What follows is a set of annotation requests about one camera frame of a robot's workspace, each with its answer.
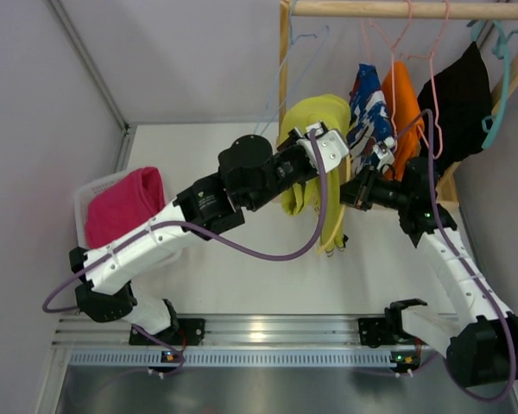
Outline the yellow-green trousers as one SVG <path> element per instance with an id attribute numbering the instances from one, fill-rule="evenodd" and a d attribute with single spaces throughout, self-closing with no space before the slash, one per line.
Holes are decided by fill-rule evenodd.
<path id="1" fill-rule="evenodd" d="M 338 129 L 341 135 L 349 130 L 351 114 L 349 105 L 341 97 L 332 94 L 309 97 L 299 101 L 284 116 L 276 145 L 280 146 L 286 139 L 287 133 L 293 128 L 306 132 L 309 125 L 322 122 L 328 129 Z M 293 185 L 281 195 L 281 207 L 286 214 L 297 216 L 307 206 L 312 206 L 320 212 L 321 190 L 318 178 L 311 179 L 305 184 Z"/>

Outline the light blue wire hanger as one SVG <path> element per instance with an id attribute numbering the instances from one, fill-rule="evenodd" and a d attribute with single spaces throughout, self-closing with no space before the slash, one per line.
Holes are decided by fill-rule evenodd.
<path id="1" fill-rule="evenodd" d="M 295 34 L 293 19 L 297 16 L 296 9 L 299 4 L 300 1 L 280 1 L 279 65 L 263 113 L 259 116 L 254 128 L 256 135 L 264 134 L 274 122 L 281 126 L 287 111 L 288 97 L 300 85 L 302 79 L 318 59 L 330 35 L 329 25 L 322 26 L 316 32 Z M 314 39 L 319 44 L 306 64 L 300 69 L 297 78 L 292 83 L 288 83 L 290 57 L 295 47 L 305 39 Z"/>

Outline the pink trousers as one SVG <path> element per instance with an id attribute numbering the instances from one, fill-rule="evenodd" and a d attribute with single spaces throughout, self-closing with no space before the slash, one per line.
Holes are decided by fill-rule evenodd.
<path id="1" fill-rule="evenodd" d="M 160 171 L 154 166 L 124 174 L 90 199 L 84 234 L 89 248 L 101 248 L 147 222 L 167 205 Z"/>

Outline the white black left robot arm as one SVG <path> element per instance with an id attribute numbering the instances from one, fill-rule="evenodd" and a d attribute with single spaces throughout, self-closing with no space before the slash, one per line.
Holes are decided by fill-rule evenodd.
<path id="1" fill-rule="evenodd" d="M 96 323 L 123 319 L 151 336 L 178 328 L 173 306 L 132 285 L 133 278 L 183 248 L 217 241 L 240 253 L 271 262 L 301 257 L 319 239 L 326 213 L 319 215 L 310 240 L 289 254 L 265 254 L 223 236 L 244 224 L 243 213 L 257 211 L 294 184 L 318 177 L 327 185 L 322 150 L 325 132 L 293 129 L 290 142 L 274 152 L 259 135 L 244 135 L 218 155 L 218 170 L 199 179 L 148 221 L 103 248 L 84 254 L 75 289 L 81 312 Z"/>

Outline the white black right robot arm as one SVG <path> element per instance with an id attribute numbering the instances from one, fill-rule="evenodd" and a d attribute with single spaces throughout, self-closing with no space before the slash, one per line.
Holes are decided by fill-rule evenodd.
<path id="1" fill-rule="evenodd" d="M 421 299 L 391 303 L 384 311 L 396 339 L 418 338 L 445 358 L 463 387 L 518 380 L 518 316 L 494 293 L 470 257 L 457 224 L 437 202 L 433 163 L 410 159 L 401 180 L 373 166 L 341 185 L 340 199 L 357 210 L 381 205 L 396 210 L 403 233 L 427 259 L 457 321 L 430 310 Z"/>

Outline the blue patterned trousers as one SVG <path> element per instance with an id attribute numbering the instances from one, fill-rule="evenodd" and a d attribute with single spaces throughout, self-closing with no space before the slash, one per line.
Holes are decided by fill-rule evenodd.
<path id="1" fill-rule="evenodd" d="M 389 123 L 389 109 L 373 65 L 359 65 L 349 105 L 351 120 L 346 141 L 351 170 L 357 176 L 365 167 L 373 166 L 374 145 L 390 136 L 394 138 L 393 127 Z"/>

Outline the orange trousers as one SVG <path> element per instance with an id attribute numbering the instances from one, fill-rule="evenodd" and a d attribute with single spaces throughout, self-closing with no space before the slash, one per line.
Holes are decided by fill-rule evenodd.
<path id="1" fill-rule="evenodd" d="M 390 126 L 399 135 L 393 167 L 395 178 L 401 181 L 407 161 L 417 154 L 425 124 L 423 119 L 419 118 L 407 132 L 404 132 L 420 114 L 420 106 L 408 70 L 403 62 L 396 61 L 392 65 L 382 81 L 381 89 L 388 106 Z"/>

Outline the black trousers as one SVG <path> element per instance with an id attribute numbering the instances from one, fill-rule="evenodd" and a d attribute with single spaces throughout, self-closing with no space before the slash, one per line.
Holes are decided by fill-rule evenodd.
<path id="1" fill-rule="evenodd" d="M 483 119 L 491 115 L 489 76 L 472 42 L 462 56 L 427 81 L 417 97 L 421 110 L 430 109 L 434 127 L 434 166 L 439 176 L 455 162 L 478 154 L 487 136 Z"/>

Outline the white plastic laundry basket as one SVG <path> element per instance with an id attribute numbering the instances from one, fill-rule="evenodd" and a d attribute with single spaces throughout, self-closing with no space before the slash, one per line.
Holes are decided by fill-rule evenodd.
<path id="1" fill-rule="evenodd" d="M 113 185 L 124 174 L 133 170 L 124 170 L 101 179 L 96 179 L 87 185 L 80 187 L 74 194 L 75 224 L 79 246 L 91 249 L 87 246 L 84 234 L 84 220 L 86 219 L 86 207 L 93 196 L 99 194 L 104 188 Z"/>

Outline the aluminium mounting rail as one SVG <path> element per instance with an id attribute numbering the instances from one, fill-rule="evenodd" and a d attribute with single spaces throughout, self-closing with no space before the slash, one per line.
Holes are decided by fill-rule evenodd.
<path id="1" fill-rule="evenodd" d="M 394 346 L 389 323 L 382 315 L 183 315 L 179 329 L 160 334 L 172 346 L 289 347 L 321 345 Z M 95 323 L 83 315 L 60 317 L 54 347 L 119 348 L 151 346 L 152 341 L 117 320 Z"/>

